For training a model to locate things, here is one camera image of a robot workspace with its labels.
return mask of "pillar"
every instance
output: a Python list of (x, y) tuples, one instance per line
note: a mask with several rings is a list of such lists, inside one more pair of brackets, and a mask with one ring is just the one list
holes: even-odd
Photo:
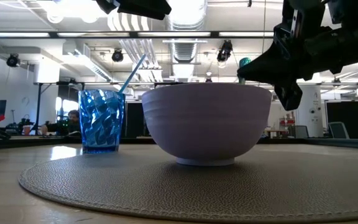
[(321, 92), (318, 85), (301, 85), (303, 96), (295, 112), (296, 125), (308, 127), (309, 137), (323, 137)]

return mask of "bowl rim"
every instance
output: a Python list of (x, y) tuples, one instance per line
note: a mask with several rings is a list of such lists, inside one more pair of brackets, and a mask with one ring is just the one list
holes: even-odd
[(154, 88), (152, 90), (148, 90), (145, 93), (143, 93), (142, 97), (146, 96), (146, 95), (149, 95), (149, 94), (151, 94), (151, 93), (153, 93), (155, 91), (161, 91), (161, 89), (164, 89), (164, 88), (170, 87), (172, 89), (172, 88), (178, 88), (178, 86), (182, 86), (182, 85), (235, 85), (235, 86), (243, 86), (245, 88), (253, 88), (255, 90), (264, 91), (265, 94), (268, 93), (270, 96), (272, 95), (272, 93), (268, 89), (262, 88), (260, 86), (242, 85), (242, 84), (239, 84), (239, 83), (182, 83), (182, 84), (163, 86), (163, 87), (160, 87), (160, 88)]

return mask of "chair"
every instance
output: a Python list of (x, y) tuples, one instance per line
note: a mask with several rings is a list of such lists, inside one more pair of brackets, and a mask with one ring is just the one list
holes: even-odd
[(288, 136), (293, 138), (308, 138), (308, 127), (305, 125), (293, 125), (288, 127)]
[(329, 130), (336, 139), (349, 139), (347, 129), (343, 122), (330, 122), (328, 123)]

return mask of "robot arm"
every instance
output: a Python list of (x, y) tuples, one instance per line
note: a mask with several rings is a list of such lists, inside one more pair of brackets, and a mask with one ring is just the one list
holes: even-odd
[[(340, 29), (321, 27), (325, 4)], [(358, 1), (284, 0), (282, 16), (272, 46), (237, 75), (274, 85), (284, 108), (294, 110), (302, 97), (296, 79), (310, 80), (325, 70), (339, 73), (358, 62)]]

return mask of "blue straw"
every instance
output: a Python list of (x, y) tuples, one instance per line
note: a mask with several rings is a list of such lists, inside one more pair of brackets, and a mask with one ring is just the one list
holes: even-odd
[(142, 58), (137, 63), (135, 69), (132, 71), (131, 75), (129, 75), (128, 79), (125, 81), (125, 83), (122, 85), (121, 89), (118, 91), (118, 93), (122, 93), (125, 88), (127, 88), (129, 82), (132, 80), (132, 77), (135, 75), (137, 70), (139, 69), (140, 65), (143, 63), (144, 59), (146, 58), (146, 54), (143, 54)]

